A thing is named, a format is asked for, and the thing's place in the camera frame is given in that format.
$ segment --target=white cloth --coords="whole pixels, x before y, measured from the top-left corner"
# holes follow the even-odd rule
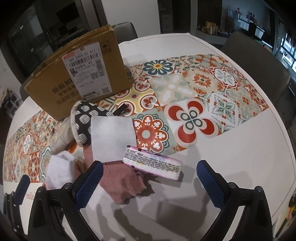
[[[91,118],[91,148],[94,160],[120,161],[126,146],[137,146],[133,120],[122,116]]]
[[[67,151],[52,156],[46,171],[46,189],[60,189],[65,183],[73,183],[74,164],[74,156]]]

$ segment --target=gray chair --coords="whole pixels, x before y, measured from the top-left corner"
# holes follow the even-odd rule
[[[25,101],[25,99],[29,97],[29,94],[25,91],[25,86],[28,83],[29,79],[30,79],[30,76],[25,80],[24,83],[22,83],[20,87],[20,97],[22,98],[23,101]]]
[[[119,23],[119,24],[113,25],[112,28],[114,28],[114,32],[115,32],[115,36],[118,44],[124,41],[130,41],[138,38],[135,27],[130,22]]]
[[[250,37],[234,32],[221,49],[262,88],[273,104],[287,88],[290,75],[268,50]]]

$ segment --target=qr code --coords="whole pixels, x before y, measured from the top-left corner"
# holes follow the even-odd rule
[[[92,73],[92,74],[91,74],[91,78],[92,78],[92,79],[99,78],[99,74],[98,74],[98,72]]]
[[[102,88],[102,92],[103,92],[103,94],[109,93],[110,92],[109,87]]]

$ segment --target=tile-patterned table runner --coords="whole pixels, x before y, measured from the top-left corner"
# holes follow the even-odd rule
[[[250,82],[227,60],[195,55],[131,66],[132,88],[97,105],[114,111],[128,105],[139,148],[170,155],[194,146],[199,138],[222,134],[268,108]],[[51,157],[49,139],[60,123],[38,112],[9,139],[3,179],[45,180]]]

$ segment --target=polka dot oven mitt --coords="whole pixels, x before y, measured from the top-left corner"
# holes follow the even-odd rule
[[[113,114],[92,103],[78,101],[72,107],[70,118],[73,136],[80,147],[86,147],[91,143],[91,117],[113,116]]]

